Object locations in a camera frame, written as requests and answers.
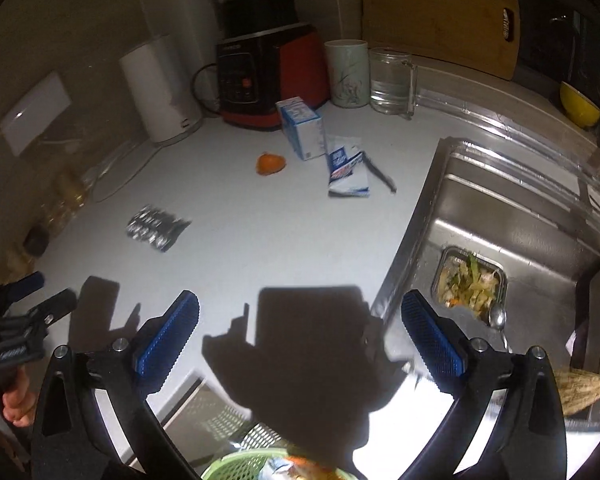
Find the control panel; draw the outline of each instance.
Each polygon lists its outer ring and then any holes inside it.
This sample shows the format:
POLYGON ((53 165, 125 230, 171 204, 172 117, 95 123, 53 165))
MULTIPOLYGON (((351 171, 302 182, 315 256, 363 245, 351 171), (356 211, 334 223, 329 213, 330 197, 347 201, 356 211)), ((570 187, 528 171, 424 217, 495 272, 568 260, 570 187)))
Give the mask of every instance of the control panel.
POLYGON ((241 52, 218 58, 220 99, 236 104, 258 101, 258 79, 251 54, 241 52))

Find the ceramic cup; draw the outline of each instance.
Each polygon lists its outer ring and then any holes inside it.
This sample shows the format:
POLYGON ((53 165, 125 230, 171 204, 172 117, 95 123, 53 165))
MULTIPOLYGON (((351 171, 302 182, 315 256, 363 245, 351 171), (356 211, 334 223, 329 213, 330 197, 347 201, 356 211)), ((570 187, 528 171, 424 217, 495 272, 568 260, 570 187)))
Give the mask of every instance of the ceramic cup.
POLYGON ((369 104, 369 52, 366 41, 334 40, 324 44, 331 102, 342 108, 369 104))

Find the screw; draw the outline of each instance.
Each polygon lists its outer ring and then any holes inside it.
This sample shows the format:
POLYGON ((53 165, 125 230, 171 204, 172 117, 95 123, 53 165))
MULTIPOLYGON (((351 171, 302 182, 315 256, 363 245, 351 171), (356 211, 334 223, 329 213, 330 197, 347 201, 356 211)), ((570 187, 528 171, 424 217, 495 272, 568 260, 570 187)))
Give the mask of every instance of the screw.
POLYGON ((531 348, 531 355, 536 359, 544 359, 546 357, 546 352, 541 346, 533 346, 531 348))
POLYGON ((67 345, 60 345, 59 347, 56 347, 56 349, 54 350, 54 357, 57 357, 58 359, 62 359, 65 355, 67 355, 69 351, 69 347, 67 345))
POLYGON ((477 352, 485 352, 489 348, 489 343, 487 343, 481 337, 474 337, 473 339, 471 339, 471 346, 477 352))
POLYGON ((113 344, 111 345, 111 348, 113 348, 116 352, 122 352, 123 350, 126 350, 126 348, 129 346, 129 341, 127 341, 125 338, 121 337, 120 339, 116 339, 113 344))

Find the cutting board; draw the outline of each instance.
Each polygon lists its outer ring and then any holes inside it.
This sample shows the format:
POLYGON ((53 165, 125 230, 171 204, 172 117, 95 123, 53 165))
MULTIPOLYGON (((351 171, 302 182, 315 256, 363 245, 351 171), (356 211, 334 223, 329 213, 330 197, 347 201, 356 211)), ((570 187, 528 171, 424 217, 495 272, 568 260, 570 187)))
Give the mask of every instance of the cutting board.
POLYGON ((363 37, 511 79, 520 44, 518 0, 363 0, 363 37))

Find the power cord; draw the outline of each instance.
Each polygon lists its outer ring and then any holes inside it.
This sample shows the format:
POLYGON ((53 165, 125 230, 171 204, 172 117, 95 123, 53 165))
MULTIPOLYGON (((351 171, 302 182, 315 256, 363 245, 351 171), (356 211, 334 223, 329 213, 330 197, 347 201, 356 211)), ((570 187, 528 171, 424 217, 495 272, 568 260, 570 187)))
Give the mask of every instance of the power cord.
MULTIPOLYGON (((151 162, 154 158, 154 156, 156 156, 158 154, 158 152, 160 152, 162 150, 162 146, 156 148, 151 155, 149 155, 149 157, 147 157, 147 160, 145 160, 142 163, 142 166, 140 166, 140 168, 138 168, 133 175, 131 175, 128 179, 126 179, 122 184, 120 184, 120 186, 118 186, 115 190, 113 190, 111 193, 109 193, 106 197, 101 198, 99 200, 93 200, 94 203, 99 204, 101 202, 104 202, 105 200, 108 200, 109 198, 111 198, 112 196, 114 196, 117 192, 119 192, 120 190, 123 189, 123 187, 125 187, 129 182, 131 182, 133 179, 135 179, 136 176, 138 176, 140 174, 140 172, 142 170, 144 170, 144 168, 147 167, 147 165, 149 164, 149 162, 151 162)), ((133 153, 134 150, 131 150, 129 153, 127 153, 125 156, 122 156, 120 158, 120 160, 118 162, 120 162, 121 160, 124 160, 125 158, 127 158, 131 153, 133 153)), ((93 184, 93 191, 91 192, 91 195, 95 197, 96 195, 96 186, 98 185, 101 177, 103 177, 104 175, 106 175, 107 173, 101 174, 100 176, 98 176, 98 178, 96 179, 96 182, 93 184)))
POLYGON ((211 108, 209 108, 207 105, 205 105, 205 103, 202 101, 202 99, 200 97, 198 97, 198 94, 196 92, 196 81, 198 80, 198 76, 205 71, 208 68, 211 68, 213 66, 218 66, 217 63, 208 63, 205 66, 200 67, 198 70, 196 70, 196 73, 193 75, 193 77, 191 78, 191 95, 193 95, 193 98, 196 100, 196 102, 200 105, 200 107, 207 113, 211 114, 212 116, 218 116, 220 114, 220 110, 212 110, 211 108))

